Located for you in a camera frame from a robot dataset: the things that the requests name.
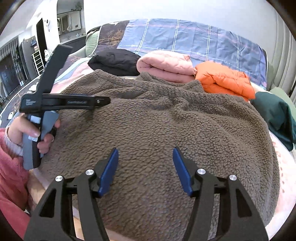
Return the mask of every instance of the black folded jacket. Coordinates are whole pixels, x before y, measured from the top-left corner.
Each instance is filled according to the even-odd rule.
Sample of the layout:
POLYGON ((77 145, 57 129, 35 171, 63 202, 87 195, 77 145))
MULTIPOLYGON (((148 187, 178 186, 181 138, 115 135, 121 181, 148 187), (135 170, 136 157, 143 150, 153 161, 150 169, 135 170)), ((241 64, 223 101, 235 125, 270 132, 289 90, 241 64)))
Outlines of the black folded jacket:
POLYGON ((269 130, 284 144, 288 151, 296 143, 296 122, 289 105, 276 95, 257 92, 251 104, 266 121, 269 130))
POLYGON ((88 62, 93 70, 101 69, 116 76, 137 76, 139 55, 125 49, 107 49, 97 53, 88 62))

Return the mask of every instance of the brown fleece blanket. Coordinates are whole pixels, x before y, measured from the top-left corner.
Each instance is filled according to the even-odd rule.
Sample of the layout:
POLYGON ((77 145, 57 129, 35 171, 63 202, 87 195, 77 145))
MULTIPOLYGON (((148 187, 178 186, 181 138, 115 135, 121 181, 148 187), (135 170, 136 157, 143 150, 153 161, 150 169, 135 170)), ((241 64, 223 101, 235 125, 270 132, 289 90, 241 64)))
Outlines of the brown fleece blanket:
MULTIPOLYGON (((271 220, 278 161, 266 123, 242 98, 206 93, 198 80, 176 84, 148 73, 128 80, 101 70, 63 93, 112 100, 94 111, 61 111, 61 128, 40 169, 49 180, 77 176, 117 147, 111 190, 99 200, 106 228, 137 241, 182 239, 194 200, 183 192, 173 165, 175 146, 217 176, 236 174, 264 224, 271 220)), ((216 199, 209 237, 218 209, 216 199)))

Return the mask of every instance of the doorway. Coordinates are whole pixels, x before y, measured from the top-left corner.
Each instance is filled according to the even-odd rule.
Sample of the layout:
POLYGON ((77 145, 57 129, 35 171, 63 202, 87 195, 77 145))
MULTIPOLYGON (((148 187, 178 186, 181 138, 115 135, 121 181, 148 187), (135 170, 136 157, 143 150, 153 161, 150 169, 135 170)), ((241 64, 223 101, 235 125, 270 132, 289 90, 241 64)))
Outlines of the doorway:
POLYGON ((19 85, 11 54, 0 61, 0 76, 7 94, 11 94, 19 85))
POLYGON ((38 39, 41 59, 42 59, 43 65, 45 65, 46 62, 45 62, 44 50, 47 49, 47 45, 46 45, 45 34, 44 34, 43 19, 40 19, 40 21, 36 24, 36 30, 37 30, 37 39, 38 39))

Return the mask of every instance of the orange folded jacket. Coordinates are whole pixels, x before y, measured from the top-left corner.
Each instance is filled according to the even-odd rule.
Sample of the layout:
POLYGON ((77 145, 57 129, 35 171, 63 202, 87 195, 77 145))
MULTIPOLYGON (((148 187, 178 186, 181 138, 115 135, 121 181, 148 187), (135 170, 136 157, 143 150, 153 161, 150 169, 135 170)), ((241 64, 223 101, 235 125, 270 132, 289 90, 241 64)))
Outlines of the orange folded jacket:
POLYGON ((237 95, 245 101, 255 99, 255 91, 245 73, 212 61, 200 63, 195 68, 195 79, 201 82, 205 92, 237 95))

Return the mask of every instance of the blue plaid fabric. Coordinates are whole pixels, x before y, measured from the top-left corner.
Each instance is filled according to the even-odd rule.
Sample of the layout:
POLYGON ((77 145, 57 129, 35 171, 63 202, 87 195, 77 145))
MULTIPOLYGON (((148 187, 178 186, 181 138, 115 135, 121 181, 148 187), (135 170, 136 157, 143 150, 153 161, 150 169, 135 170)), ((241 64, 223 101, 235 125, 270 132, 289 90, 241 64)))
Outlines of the blue plaid fabric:
POLYGON ((246 73, 266 89, 266 59, 259 45, 211 25, 180 19, 130 20, 117 48, 140 56, 154 50, 188 54, 193 66, 211 60, 246 73))

